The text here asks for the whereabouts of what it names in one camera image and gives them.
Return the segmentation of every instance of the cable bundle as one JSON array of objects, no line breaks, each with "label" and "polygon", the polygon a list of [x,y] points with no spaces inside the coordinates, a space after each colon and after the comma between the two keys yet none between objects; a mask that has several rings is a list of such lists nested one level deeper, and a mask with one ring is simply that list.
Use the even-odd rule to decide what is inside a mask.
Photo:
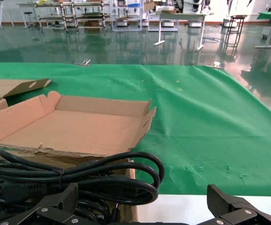
[{"label": "cable bundle", "polygon": [[[3,158],[0,159],[0,206],[20,212],[34,205],[25,200],[62,192],[70,183],[76,182],[79,202],[75,214],[101,224],[116,222],[116,209],[110,213],[106,201],[117,203],[117,206],[151,203],[157,199],[158,188],[165,175],[161,161],[146,152],[120,153],[65,170],[32,162],[3,150],[0,150],[0,156]],[[148,159],[157,166],[158,172],[141,163],[116,162],[127,158]],[[119,169],[144,171],[152,177],[153,183],[113,173]],[[93,211],[99,212],[102,219]]]}]

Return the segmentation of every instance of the stool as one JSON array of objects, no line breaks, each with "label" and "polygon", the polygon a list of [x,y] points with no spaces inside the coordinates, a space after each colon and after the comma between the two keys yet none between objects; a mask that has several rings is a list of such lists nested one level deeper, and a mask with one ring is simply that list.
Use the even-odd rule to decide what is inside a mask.
[{"label": "stool", "polygon": [[28,15],[28,17],[29,17],[29,23],[28,23],[28,26],[26,26],[26,27],[24,27],[24,29],[25,28],[30,28],[30,27],[32,27],[32,22],[31,22],[31,17],[30,17],[30,15],[32,14],[32,12],[24,12],[24,14],[25,15]]},{"label": "stool", "polygon": [[[230,22],[229,22],[229,26],[228,26],[227,34],[226,34],[226,42],[227,43],[228,43],[230,34],[237,34],[237,37],[235,38],[234,44],[235,45],[239,44],[245,18],[246,18],[246,15],[233,15],[230,17]],[[235,20],[239,20],[238,30],[231,30],[231,28],[233,26],[233,22]]]}]

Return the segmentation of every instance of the shiny floor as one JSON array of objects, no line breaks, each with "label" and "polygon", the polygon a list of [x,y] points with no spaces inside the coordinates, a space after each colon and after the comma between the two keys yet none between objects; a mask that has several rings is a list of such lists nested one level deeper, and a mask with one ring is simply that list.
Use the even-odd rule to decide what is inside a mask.
[{"label": "shiny floor", "polygon": [[263,45],[263,26],[245,25],[239,45],[235,35],[224,41],[227,29],[206,26],[204,48],[199,46],[200,29],[179,26],[179,32],[164,32],[163,45],[153,47],[157,32],[99,32],[4,27],[0,29],[0,62],[60,62],[80,64],[210,65],[219,62],[242,85],[271,109],[271,50]]}]

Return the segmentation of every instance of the open cardboard box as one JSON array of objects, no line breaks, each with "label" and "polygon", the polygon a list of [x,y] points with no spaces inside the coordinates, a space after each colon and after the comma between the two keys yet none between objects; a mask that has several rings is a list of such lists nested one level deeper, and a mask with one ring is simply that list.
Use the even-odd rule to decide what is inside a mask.
[{"label": "open cardboard box", "polygon": [[[0,110],[0,146],[61,168],[134,148],[150,129],[151,102],[60,95],[55,91]],[[133,169],[115,171],[135,179]],[[120,222],[137,222],[119,205]]]},{"label": "open cardboard box", "polygon": [[0,110],[8,107],[5,97],[20,94],[47,86],[49,78],[41,80],[4,80],[0,79]]},{"label": "open cardboard box", "polygon": [[[59,152],[49,152],[49,153],[43,153],[43,152],[37,152],[33,153],[30,151],[9,151],[11,154],[14,154],[16,156],[22,157],[24,159],[38,162],[38,163],[45,163],[53,166],[60,167],[62,169],[66,169],[75,165],[79,165],[81,163],[91,161],[94,159],[97,159],[97,157],[91,157],[91,156],[81,156],[79,154],[60,154]],[[135,179],[135,170],[134,169],[128,169],[128,170],[119,170],[116,171],[118,174],[125,175],[129,178]],[[115,207],[115,203],[109,202],[108,203],[110,207],[110,211]],[[122,205],[119,204],[118,208],[120,210],[120,222],[138,222],[138,216],[137,216],[137,207],[131,206],[131,205]]]}]

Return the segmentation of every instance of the white table surface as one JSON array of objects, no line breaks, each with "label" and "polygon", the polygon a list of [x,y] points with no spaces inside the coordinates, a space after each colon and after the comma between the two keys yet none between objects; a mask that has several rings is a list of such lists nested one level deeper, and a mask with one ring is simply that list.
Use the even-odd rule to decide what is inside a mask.
[{"label": "white table surface", "polygon": [[[258,210],[271,215],[271,197],[242,196]],[[207,208],[206,195],[159,195],[150,204],[137,207],[139,222],[185,223],[196,225],[214,218]]]}]

